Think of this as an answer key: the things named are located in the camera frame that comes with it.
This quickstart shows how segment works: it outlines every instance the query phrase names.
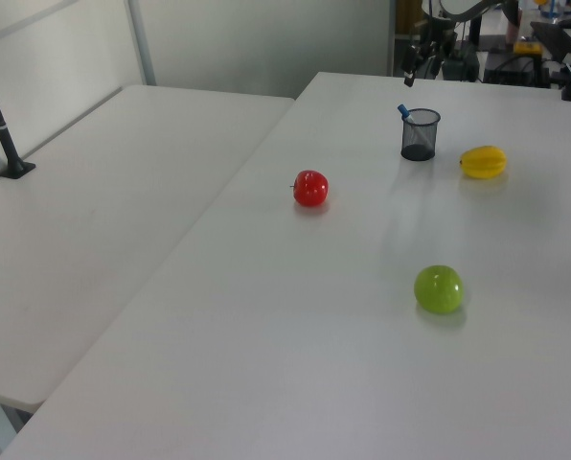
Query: robotic arm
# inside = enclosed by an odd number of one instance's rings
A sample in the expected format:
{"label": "robotic arm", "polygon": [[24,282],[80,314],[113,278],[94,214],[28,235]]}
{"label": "robotic arm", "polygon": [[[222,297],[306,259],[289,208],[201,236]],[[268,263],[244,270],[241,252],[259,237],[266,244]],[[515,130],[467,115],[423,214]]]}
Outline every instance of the robotic arm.
{"label": "robotic arm", "polygon": [[[430,73],[436,77],[444,59],[452,54],[456,42],[455,24],[470,21],[499,4],[503,4],[506,15],[506,7],[515,5],[514,20],[517,21],[517,0],[423,0],[422,8],[430,18],[427,36],[419,47],[412,45],[405,52],[401,64],[405,73],[405,84],[413,85],[418,68],[429,58],[432,58]],[[473,50],[468,45],[465,55],[470,58],[470,53],[473,53]]]}

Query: white table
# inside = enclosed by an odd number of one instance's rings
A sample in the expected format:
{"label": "white table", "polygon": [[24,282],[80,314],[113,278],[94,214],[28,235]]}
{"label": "white table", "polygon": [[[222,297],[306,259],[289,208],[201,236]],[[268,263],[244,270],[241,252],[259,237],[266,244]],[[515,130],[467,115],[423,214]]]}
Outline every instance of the white table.
{"label": "white table", "polygon": [[132,86],[0,179],[0,403],[45,401],[291,104]]}
{"label": "white table", "polygon": [[[442,114],[433,161],[401,103]],[[463,177],[485,144],[506,173]],[[456,313],[416,307],[433,264]],[[571,103],[319,74],[2,456],[61,458],[571,460]]]}

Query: black cable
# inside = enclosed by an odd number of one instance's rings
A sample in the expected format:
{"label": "black cable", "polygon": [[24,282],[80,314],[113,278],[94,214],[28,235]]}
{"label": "black cable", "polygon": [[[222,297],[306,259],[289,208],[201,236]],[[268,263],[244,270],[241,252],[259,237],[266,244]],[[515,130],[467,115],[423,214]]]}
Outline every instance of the black cable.
{"label": "black cable", "polygon": [[524,55],[520,55],[520,56],[514,56],[511,57],[509,59],[507,59],[505,62],[503,62],[502,64],[498,65],[495,69],[493,69],[493,72],[498,72],[499,70],[502,70],[505,66],[507,66],[508,64],[511,64],[512,62],[514,62],[515,60],[521,59],[521,58],[528,58],[530,59],[530,56],[524,56]]}

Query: white wall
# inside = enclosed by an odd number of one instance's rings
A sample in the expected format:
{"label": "white wall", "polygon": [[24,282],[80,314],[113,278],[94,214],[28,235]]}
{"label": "white wall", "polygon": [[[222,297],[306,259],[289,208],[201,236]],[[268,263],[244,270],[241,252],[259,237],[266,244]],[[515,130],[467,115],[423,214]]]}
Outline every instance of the white wall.
{"label": "white wall", "polygon": [[7,25],[0,34],[0,107],[23,157],[142,77],[126,0],[52,1],[48,14],[25,21],[10,3],[0,0],[0,23]]}
{"label": "white wall", "polygon": [[387,75],[393,0],[129,0],[148,82],[296,98],[318,71]]}

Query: green fruit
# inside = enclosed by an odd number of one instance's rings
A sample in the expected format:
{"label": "green fruit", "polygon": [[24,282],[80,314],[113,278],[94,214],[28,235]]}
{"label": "green fruit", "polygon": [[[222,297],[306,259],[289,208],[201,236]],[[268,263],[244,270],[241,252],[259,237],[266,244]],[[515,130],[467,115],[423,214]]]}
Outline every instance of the green fruit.
{"label": "green fruit", "polygon": [[446,265],[422,270],[413,291],[420,306],[433,313],[452,313],[462,302],[462,280],[456,270]]}

